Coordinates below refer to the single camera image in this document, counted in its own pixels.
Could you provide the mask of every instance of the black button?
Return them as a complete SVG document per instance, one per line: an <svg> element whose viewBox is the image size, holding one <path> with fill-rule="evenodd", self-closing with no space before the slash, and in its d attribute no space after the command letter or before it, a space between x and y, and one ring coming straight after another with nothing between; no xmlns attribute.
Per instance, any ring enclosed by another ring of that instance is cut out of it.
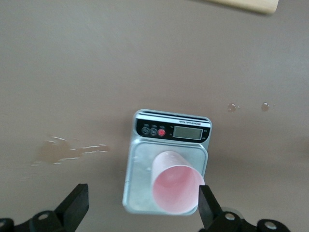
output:
<svg viewBox="0 0 309 232"><path fill-rule="evenodd" d="M149 134L149 131L150 131L150 129L147 128L147 127L143 127L143 128L141 129L141 132L142 132L143 134Z"/></svg>
<svg viewBox="0 0 309 232"><path fill-rule="evenodd" d="M152 136L156 136L157 133L158 133L158 130L157 130L157 129L151 128L150 134L151 134Z"/></svg>

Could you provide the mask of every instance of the plastic cup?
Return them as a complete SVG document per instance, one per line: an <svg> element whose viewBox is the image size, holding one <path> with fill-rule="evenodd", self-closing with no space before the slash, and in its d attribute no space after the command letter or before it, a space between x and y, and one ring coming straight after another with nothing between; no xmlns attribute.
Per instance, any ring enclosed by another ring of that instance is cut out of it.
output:
<svg viewBox="0 0 309 232"><path fill-rule="evenodd" d="M198 188L204 184L203 176L177 152L162 152L153 161L153 198L167 213L193 210L198 204Z"/></svg>

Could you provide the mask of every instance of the digital scale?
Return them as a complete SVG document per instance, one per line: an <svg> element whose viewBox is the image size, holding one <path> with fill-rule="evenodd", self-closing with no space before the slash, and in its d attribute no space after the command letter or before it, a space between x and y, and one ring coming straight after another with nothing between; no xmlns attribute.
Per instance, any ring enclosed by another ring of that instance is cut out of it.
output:
<svg viewBox="0 0 309 232"><path fill-rule="evenodd" d="M203 177L208 159L211 121L202 116L142 109L135 113L123 205L130 213L168 215L152 195L152 163L158 154L180 154ZM197 207L183 215L190 215Z"/></svg>

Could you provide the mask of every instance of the wet spot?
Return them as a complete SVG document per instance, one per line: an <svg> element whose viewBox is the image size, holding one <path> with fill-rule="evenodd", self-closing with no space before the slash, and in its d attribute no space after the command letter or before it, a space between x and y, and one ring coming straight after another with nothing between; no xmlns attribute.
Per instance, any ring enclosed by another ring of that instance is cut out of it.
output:
<svg viewBox="0 0 309 232"><path fill-rule="evenodd" d="M235 112L236 111L236 106L234 103L230 103L227 107L228 112Z"/></svg>
<svg viewBox="0 0 309 232"><path fill-rule="evenodd" d="M261 107L263 112L266 112L269 110L269 104L267 102L263 103L262 107Z"/></svg>
<svg viewBox="0 0 309 232"><path fill-rule="evenodd" d="M45 141L39 148L36 161L31 166L38 166L41 161L51 164L61 164L65 160L79 159L82 154L106 152L109 150L106 145L86 146L78 149L71 148L65 139L52 137L55 141Z"/></svg>

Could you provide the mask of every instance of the red button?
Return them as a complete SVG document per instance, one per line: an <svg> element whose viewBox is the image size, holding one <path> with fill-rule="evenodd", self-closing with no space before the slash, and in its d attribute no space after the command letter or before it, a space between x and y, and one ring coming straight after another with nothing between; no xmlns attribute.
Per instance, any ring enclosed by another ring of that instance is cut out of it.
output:
<svg viewBox="0 0 309 232"><path fill-rule="evenodd" d="M158 135L160 135L160 136L165 135L165 130L159 129L159 130L158 130Z"/></svg>

